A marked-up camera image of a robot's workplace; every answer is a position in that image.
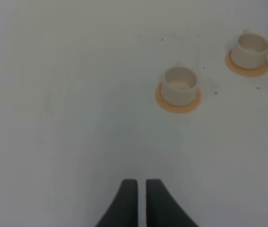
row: ceramic cup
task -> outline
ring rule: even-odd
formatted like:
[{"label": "ceramic cup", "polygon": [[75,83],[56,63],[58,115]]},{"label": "ceramic cup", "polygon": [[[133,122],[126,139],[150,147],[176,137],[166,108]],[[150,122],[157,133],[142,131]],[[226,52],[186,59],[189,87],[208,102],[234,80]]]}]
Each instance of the ceramic cup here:
[{"label": "ceramic cup", "polygon": [[268,41],[249,30],[237,40],[231,54],[232,61],[240,68],[253,70],[262,66],[268,55]]},{"label": "ceramic cup", "polygon": [[183,66],[170,68],[161,83],[161,96],[168,103],[184,106],[195,100],[198,91],[196,74]]}]

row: white cup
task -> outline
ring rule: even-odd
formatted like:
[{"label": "white cup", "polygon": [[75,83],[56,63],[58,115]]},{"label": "white cup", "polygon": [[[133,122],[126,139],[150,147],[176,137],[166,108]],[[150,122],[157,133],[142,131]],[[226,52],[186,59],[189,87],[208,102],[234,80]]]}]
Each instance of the white cup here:
[{"label": "white cup", "polygon": [[252,70],[262,66],[268,55],[268,41],[246,30],[232,50],[232,61],[240,68]]},{"label": "white cup", "polygon": [[184,106],[193,102],[197,96],[198,78],[189,68],[176,66],[170,68],[161,83],[161,96],[168,103]]}]

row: white table surface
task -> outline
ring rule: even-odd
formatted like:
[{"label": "white table surface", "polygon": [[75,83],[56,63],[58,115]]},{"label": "white table surface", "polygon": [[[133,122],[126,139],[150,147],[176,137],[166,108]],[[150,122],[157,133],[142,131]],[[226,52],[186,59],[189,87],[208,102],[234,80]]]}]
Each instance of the white table surface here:
[{"label": "white table surface", "polygon": [[[268,0],[0,0],[0,227],[93,227],[124,178],[141,227],[149,178],[201,227],[268,227],[268,73],[224,63],[246,28]],[[188,114],[155,101],[177,61]]]}]

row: orange ring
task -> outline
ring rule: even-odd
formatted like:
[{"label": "orange ring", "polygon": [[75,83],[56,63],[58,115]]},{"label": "orange ring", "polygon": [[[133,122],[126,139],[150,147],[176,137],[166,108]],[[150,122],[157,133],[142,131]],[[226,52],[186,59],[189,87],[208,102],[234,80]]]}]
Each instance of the orange ring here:
[{"label": "orange ring", "polygon": [[161,96],[161,83],[156,88],[155,97],[157,103],[159,104],[159,106],[161,106],[161,108],[171,113],[182,114],[193,111],[199,106],[201,102],[201,90],[198,89],[196,99],[185,106],[176,106],[169,104],[167,101],[165,101]]},{"label": "orange ring", "polygon": [[225,63],[231,71],[233,71],[241,76],[259,77],[268,71],[268,60],[267,59],[265,60],[264,64],[262,66],[260,66],[259,68],[254,69],[254,70],[245,70],[245,69],[240,68],[239,66],[237,66],[233,62],[233,60],[231,58],[231,53],[232,53],[232,51],[229,51],[227,53],[227,55],[225,57]]}]

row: cup rim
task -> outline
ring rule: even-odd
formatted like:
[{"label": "cup rim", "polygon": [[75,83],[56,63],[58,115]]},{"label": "cup rim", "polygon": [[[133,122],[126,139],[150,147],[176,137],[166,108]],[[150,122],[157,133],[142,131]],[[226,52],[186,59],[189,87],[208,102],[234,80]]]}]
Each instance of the cup rim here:
[{"label": "cup rim", "polygon": [[[173,87],[173,86],[170,86],[170,85],[169,85],[169,83],[166,81],[166,74],[167,74],[167,72],[170,71],[170,70],[172,70],[172,69],[178,69],[178,68],[188,70],[188,71],[190,71],[190,72],[192,72],[192,73],[194,74],[194,76],[195,76],[195,78],[196,78],[196,84],[195,84],[195,86],[193,86],[193,87],[191,87],[190,89],[187,89],[187,90],[182,90],[182,89],[178,89],[178,88],[176,88],[176,87]],[[165,85],[166,85],[169,89],[171,89],[171,90],[174,90],[174,91],[177,91],[177,92],[181,92],[181,93],[189,93],[189,92],[191,92],[192,90],[194,90],[194,89],[196,89],[196,88],[198,87],[199,80],[198,80],[197,74],[196,74],[193,70],[191,70],[190,68],[188,68],[188,67],[184,67],[184,66],[175,66],[175,67],[171,67],[171,68],[169,68],[169,69],[164,73],[164,76],[163,76],[163,82],[164,82]]]},{"label": "cup rim", "polygon": [[267,40],[265,37],[263,37],[263,36],[261,36],[261,35],[259,35],[259,34],[257,34],[257,33],[253,33],[253,32],[248,32],[248,33],[244,33],[244,34],[240,35],[239,38],[238,38],[238,40],[236,41],[237,46],[238,46],[242,51],[249,52],[246,48],[242,47],[242,46],[239,44],[239,39],[240,39],[241,37],[245,36],[245,35],[250,35],[250,34],[251,34],[251,35],[255,35],[255,36],[257,36],[257,37],[263,39],[263,40],[267,43],[267,49],[266,49],[266,50],[261,51],[261,52],[250,52],[250,53],[252,53],[252,54],[254,54],[254,55],[256,55],[256,54],[258,55],[258,54],[264,54],[264,53],[268,52],[268,40]]}]

